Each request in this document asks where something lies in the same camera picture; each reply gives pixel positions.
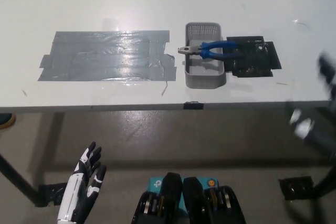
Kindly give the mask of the black and white right hand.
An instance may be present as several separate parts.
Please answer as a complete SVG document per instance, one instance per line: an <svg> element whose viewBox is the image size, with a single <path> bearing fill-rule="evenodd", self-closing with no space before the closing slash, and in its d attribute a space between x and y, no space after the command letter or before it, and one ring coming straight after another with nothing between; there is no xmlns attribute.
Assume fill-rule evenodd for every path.
<svg viewBox="0 0 336 224"><path fill-rule="evenodd" d="M318 69L330 93L331 114L335 115L335 60L323 51L318 58ZM335 137L319 130L315 121L304 116L301 109L295 108L291 102L288 102L286 112L289 115L289 125L297 137L305 142L318 143L330 149L335 148Z"/></svg>

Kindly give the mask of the white and black left hand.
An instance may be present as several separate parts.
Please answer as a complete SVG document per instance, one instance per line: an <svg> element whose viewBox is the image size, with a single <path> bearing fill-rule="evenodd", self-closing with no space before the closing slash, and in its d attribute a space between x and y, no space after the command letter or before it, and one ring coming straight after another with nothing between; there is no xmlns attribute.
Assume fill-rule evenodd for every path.
<svg viewBox="0 0 336 224"><path fill-rule="evenodd" d="M88 218L107 170L101 165L100 157L101 147L92 142L69 177L58 212L58 223L84 223Z"/></svg>

